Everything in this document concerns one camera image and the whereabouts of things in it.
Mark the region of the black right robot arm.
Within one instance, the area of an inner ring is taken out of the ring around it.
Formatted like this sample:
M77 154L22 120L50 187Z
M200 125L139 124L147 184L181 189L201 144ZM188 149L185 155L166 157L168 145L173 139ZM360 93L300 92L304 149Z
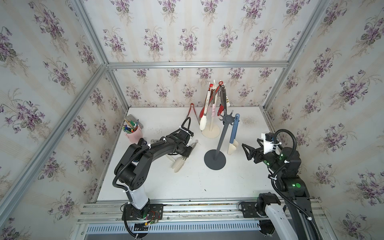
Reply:
M277 233L281 240L320 240L310 194L299 177L302 160L295 135L286 129L264 133L257 139L259 148L242 144L247 160L266 165L273 193L261 193L254 209L267 218L261 226L264 235Z

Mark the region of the red silicone tip tongs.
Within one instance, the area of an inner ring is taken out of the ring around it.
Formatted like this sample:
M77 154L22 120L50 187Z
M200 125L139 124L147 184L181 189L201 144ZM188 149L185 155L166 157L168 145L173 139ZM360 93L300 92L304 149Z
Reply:
M210 103L212 104L212 115L220 116L223 112L222 104L222 87L224 86L223 81L219 81L218 84L213 85L211 92Z

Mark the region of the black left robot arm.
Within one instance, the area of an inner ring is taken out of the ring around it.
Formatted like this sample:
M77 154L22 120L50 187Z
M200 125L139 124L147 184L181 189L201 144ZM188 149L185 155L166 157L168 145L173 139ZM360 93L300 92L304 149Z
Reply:
M146 210L150 199L144 183L152 162L165 155L189 157L193 147L189 145L194 133L190 130L191 118L187 117L178 130L147 145L131 144L117 164L112 185L126 193L129 204L136 210Z

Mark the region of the steel tongs white ring large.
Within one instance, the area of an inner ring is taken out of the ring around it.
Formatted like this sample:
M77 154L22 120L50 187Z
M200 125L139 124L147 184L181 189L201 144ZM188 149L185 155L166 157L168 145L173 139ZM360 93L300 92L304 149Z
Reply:
M203 115L202 115L201 120L200 120L200 130L201 131L203 131L205 129L206 124L207 124L207 111L208 111L208 106L210 103L211 93L212 93L212 87L210 87L209 90L207 91L206 101L205 101L205 105L203 108Z

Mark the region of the pink cat paw tongs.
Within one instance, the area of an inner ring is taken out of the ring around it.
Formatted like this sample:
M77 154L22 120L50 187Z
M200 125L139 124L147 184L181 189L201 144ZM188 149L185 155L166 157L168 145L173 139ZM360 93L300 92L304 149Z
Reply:
M215 112L216 112L216 101L217 101L217 95L213 98L213 104L212 104L212 114L211 118L213 119L215 117Z

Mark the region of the black silicone tip tongs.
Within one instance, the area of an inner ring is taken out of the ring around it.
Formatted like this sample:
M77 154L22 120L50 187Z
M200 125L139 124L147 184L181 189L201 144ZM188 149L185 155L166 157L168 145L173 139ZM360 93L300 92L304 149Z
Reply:
M220 115L225 115L227 113L227 106L226 106L226 88L225 86L221 87L221 105L219 108Z

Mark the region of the dark grey utensil rack stand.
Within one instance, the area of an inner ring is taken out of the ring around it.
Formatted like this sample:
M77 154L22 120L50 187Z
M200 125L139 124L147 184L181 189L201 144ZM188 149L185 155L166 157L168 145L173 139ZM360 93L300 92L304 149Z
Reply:
M225 135L227 133L229 126L232 126L233 128L235 116L233 116L232 114L233 112L222 116L222 122L224 123L224 127L218 142L218 146L215 150L207 151L204 156L204 162L206 166L211 170L218 171L218 170L221 170L226 165L226 162L227 162L226 156L221 151L221 147L225 140Z

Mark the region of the small white steel tongs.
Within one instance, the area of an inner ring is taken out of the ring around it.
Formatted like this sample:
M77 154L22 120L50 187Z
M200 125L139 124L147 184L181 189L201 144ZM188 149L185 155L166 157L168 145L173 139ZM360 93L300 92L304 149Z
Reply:
M226 106L227 107L230 107L231 106L231 103L229 101L229 98L228 98L228 94L226 93Z

